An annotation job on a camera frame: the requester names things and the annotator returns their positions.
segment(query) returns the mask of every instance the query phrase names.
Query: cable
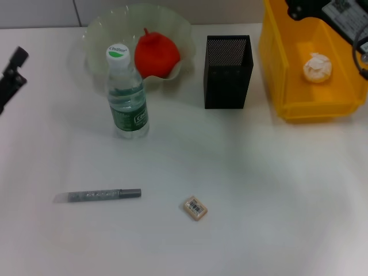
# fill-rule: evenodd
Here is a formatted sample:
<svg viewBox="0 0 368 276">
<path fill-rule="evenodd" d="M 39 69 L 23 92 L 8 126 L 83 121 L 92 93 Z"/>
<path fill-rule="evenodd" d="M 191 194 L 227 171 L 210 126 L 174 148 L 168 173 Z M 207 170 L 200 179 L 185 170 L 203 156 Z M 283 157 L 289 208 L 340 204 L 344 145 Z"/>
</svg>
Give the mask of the cable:
<svg viewBox="0 0 368 276">
<path fill-rule="evenodd" d="M 360 28 L 359 32 L 356 34 L 355 36 L 355 40 L 354 43 L 352 45 L 352 58 L 354 60 L 355 66 L 358 68 L 359 73 L 366 79 L 368 80 L 368 70 L 363 69 L 358 62 L 358 58 L 357 56 L 357 50 L 358 50 L 358 43 L 359 43 L 359 39 L 362 35 L 362 33 L 364 32 L 364 30 L 368 27 L 368 23 L 366 25 L 364 25 L 362 28 Z"/>
</svg>

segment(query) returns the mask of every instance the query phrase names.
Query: yellow container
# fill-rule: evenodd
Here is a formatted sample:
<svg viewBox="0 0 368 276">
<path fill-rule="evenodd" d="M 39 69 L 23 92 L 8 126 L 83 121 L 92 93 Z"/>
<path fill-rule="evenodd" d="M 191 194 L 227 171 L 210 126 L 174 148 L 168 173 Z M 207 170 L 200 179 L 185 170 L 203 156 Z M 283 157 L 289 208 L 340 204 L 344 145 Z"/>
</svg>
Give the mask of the yellow container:
<svg viewBox="0 0 368 276">
<path fill-rule="evenodd" d="M 368 82 L 359 75 L 348 42 L 320 19 L 292 20 L 285 0 L 264 0 L 264 5 L 259 53 L 280 117 L 295 122 L 328 120 L 347 116 L 364 104 Z M 303 66 L 311 53 L 330 58 L 328 81 L 314 84 L 304 78 Z"/>
</svg>

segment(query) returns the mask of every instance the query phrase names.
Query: water bottle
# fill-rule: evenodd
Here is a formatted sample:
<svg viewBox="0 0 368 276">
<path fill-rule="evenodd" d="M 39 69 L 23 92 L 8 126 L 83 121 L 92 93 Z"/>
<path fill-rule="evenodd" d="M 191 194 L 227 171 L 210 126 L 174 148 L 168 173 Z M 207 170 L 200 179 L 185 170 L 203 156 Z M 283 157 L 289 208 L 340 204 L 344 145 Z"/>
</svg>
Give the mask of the water bottle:
<svg viewBox="0 0 368 276">
<path fill-rule="evenodd" d="M 145 136 L 150 128 L 143 80 L 131 63 L 127 46 L 114 44 L 106 51 L 109 63 L 108 100 L 117 132 L 124 138 Z"/>
</svg>

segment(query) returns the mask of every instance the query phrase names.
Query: black mesh pencil holder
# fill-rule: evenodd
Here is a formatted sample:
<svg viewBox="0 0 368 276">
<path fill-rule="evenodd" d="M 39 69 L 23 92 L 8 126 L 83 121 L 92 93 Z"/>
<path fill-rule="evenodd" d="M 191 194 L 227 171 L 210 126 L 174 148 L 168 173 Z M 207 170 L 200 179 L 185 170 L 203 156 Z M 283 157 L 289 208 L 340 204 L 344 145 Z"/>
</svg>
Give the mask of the black mesh pencil holder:
<svg viewBox="0 0 368 276">
<path fill-rule="evenodd" d="M 208 36 L 205 109 L 242 109 L 253 70 L 249 36 Z"/>
</svg>

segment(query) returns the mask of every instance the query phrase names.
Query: barcode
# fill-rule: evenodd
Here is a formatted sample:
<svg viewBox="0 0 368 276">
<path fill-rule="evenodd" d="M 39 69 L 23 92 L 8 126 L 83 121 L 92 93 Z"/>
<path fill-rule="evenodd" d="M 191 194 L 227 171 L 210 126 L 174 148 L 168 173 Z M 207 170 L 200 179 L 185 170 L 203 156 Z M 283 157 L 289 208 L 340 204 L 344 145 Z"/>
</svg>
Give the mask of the barcode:
<svg viewBox="0 0 368 276">
<path fill-rule="evenodd" d="M 195 210 L 198 214 L 203 212 L 203 208 L 201 206 L 197 205 L 197 202 L 195 200 L 190 201 L 189 206 L 192 210 Z"/>
</svg>

